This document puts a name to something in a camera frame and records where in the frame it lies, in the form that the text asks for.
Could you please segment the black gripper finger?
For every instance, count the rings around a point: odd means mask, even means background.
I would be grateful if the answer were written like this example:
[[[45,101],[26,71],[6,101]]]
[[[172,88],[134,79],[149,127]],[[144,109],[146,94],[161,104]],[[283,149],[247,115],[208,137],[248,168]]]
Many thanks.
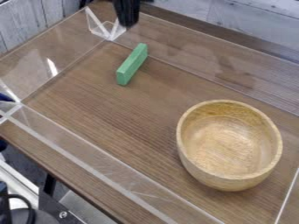
[[[140,0],[113,0],[116,17],[118,23],[125,27],[132,27],[138,20]]]

